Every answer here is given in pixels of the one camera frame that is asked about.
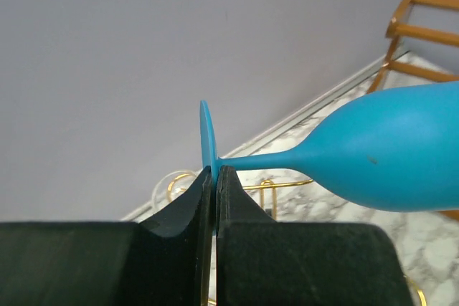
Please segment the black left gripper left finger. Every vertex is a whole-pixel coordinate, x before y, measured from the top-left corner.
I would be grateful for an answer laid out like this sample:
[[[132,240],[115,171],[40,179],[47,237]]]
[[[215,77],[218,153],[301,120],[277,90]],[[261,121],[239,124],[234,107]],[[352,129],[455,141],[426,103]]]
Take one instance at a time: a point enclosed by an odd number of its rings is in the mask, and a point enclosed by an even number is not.
[[[212,176],[141,222],[1,224],[3,305],[205,305]]]

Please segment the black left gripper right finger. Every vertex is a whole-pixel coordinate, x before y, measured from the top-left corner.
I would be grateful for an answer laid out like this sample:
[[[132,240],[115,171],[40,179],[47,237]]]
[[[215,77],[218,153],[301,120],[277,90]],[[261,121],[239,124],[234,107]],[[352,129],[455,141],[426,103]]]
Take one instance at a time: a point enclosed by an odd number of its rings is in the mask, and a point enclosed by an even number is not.
[[[277,222],[234,168],[217,182],[219,305],[411,305],[399,259],[373,224]]]

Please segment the blue plastic goblet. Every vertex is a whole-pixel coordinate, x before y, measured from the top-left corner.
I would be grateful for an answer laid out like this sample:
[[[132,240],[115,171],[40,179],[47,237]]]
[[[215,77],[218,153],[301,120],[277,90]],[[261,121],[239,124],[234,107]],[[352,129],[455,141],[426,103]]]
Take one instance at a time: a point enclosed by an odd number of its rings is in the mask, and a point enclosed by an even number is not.
[[[220,158],[209,107],[200,104],[202,164],[218,177],[290,169],[337,196],[396,212],[458,208],[458,84],[398,87],[361,96],[322,120],[296,147]]]

